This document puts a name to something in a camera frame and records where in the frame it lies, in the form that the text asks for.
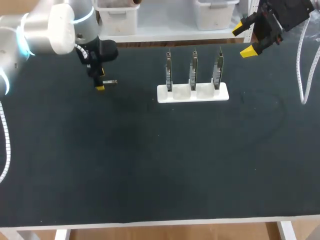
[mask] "metal tool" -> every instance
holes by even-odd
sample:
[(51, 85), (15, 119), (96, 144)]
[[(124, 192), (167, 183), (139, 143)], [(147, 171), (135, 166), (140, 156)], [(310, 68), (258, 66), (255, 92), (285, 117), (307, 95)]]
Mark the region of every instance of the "metal tool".
[(166, 87), (168, 92), (172, 92), (172, 71), (171, 71), (171, 52), (166, 53), (166, 65), (165, 65), (165, 73), (166, 73)]
[(192, 62), (190, 64), (190, 73), (189, 73), (190, 86), (192, 91), (195, 91), (197, 86), (197, 70), (198, 70), (198, 53), (197, 51), (194, 51), (192, 53)]
[(213, 85), (214, 85), (214, 89), (216, 89), (216, 90), (220, 89), (223, 67), (224, 67), (224, 55), (223, 55), (222, 49), (220, 47), (218, 57), (216, 58), (216, 60), (214, 62), (213, 74), (212, 74)]

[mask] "white cable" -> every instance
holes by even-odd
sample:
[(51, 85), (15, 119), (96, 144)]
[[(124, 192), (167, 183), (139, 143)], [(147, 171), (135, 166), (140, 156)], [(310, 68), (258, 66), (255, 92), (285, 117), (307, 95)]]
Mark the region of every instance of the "white cable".
[(311, 83), (312, 83), (312, 79), (315, 73), (315, 69), (316, 66), (318, 64), (318, 60), (320, 58), (320, 46), (315, 54), (313, 63), (311, 65), (310, 68), (310, 72), (309, 72), (309, 77), (306, 83), (306, 89), (305, 89), (305, 95), (304, 95), (304, 90), (303, 90), (303, 86), (302, 86), (302, 81), (301, 81), (301, 73), (300, 73), (300, 56), (301, 56), (301, 50), (302, 50), (302, 43), (304, 41), (305, 38), (305, 34), (306, 34), (306, 30), (308, 28), (308, 24), (310, 22), (310, 18), (305, 22), (303, 29), (302, 29), (302, 33), (301, 33), (301, 37), (300, 37), (300, 41), (299, 41), (299, 45), (298, 45), (298, 51), (296, 54), (296, 77), (298, 80), (298, 87), (299, 87), (299, 93), (300, 93), (300, 100), (301, 103), (303, 105), (305, 105), (308, 101), (308, 97), (309, 97), (309, 93), (310, 93), (310, 89), (311, 89)]
[(74, 47), (76, 49), (79, 49), (84, 57), (84, 59), (88, 58), (88, 53), (86, 52), (86, 50), (83, 49), (83, 47), (79, 46), (78, 44), (74, 44)]
[(7, 172), (10, 167), (10, 161), (11, 161), (11, 145), (10, 145), (10, 137), (9, 137), (9, 130), (8, 130), (8, 125), (6, 121), (6, 116), (4, 109), (2, 107), (2, 103), (0, 101), (0, 117), (1, 117), (1, 122), (3, 126), (3, 131), (4, 131), (4, 138), (5, 138), (5, 152), (6, 152), (6, 161), (5, 161), (5, 166), (2, 174), (0, 175), (0, 184), (1, 182), (5, 179)]

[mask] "black table surface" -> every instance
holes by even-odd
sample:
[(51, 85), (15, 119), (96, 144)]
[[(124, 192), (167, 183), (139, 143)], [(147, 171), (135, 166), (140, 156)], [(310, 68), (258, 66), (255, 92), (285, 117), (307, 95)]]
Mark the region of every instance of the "black table surface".
[[(297, 45), (248, 59), (222, 45), (225, 102), (158, 103), (166, 47), (120, 49), (105, 92), (75, 53), (31, 58), (2, 102), (0, 227), (320, 214), (320, 71), (303, 106)], [(303, 76), (318, 46), (303, 46)], [(174, 83), (195, 48), (210, 81), (219, 45), (171, 48)]]

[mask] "robotic arm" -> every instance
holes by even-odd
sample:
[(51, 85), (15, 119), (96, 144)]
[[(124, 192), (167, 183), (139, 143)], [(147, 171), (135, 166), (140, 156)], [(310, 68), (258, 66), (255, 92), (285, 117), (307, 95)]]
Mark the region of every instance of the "robotic arm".
[(258, 42), (243, 50), (243, 58), (260, 55), (264, 49), (282, 41), (282, 33), (288, 32), (305, 20), (310, 13), (320, 10), (319, 0), (266, 0), (252, 15), (242, 18), (233, 30), (235, 36), (255, 24), (253, 33)]
[(104, 90), (102, 63), (116, 59), (118, 50), (98, 35), (91, 0), (40, 0), (30, 13), (0, 16), (0, 99), (30, 55), (63, 55), (75, 47), (94, 86)]

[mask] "white holder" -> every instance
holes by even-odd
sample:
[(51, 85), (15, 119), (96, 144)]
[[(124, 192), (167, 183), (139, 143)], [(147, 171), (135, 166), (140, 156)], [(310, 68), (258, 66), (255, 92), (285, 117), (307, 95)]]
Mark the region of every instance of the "white holder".
[(191, 90), (189, 79), (188, 84), (172, 84), (172, 91), (168, 91), (167, 85), (159, 85), (157, 87), (157, 97), (160, 104), (210, 102), (227, 101), (229, 100), (229, 93), (224, 82), (221, 82), (219, 90), (216, 90), (213, 78), (208, 83), (197, 83), (196, 89)]

